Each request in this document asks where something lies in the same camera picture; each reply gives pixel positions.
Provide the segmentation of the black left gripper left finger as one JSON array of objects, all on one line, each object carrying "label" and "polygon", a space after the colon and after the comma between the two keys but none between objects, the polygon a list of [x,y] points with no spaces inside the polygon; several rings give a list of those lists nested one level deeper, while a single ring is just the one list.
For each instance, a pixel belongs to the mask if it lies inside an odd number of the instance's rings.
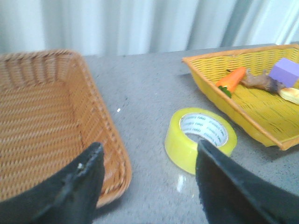
[{"label": "black left gripper left finger", "polygon": [[2,224],[90,224],[104,180],[104,149],[94,142],[57,173],[0,204]]}]

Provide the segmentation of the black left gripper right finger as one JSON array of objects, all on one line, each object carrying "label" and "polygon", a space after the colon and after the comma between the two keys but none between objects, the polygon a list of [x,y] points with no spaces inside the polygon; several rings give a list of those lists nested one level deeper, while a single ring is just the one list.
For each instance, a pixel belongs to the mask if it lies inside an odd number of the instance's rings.
[{"label": "black left gripper right finger", "polygon": [[210,224],[297,224],[299,197],[244,169],[207,140],[198,142],[196,181]]}]

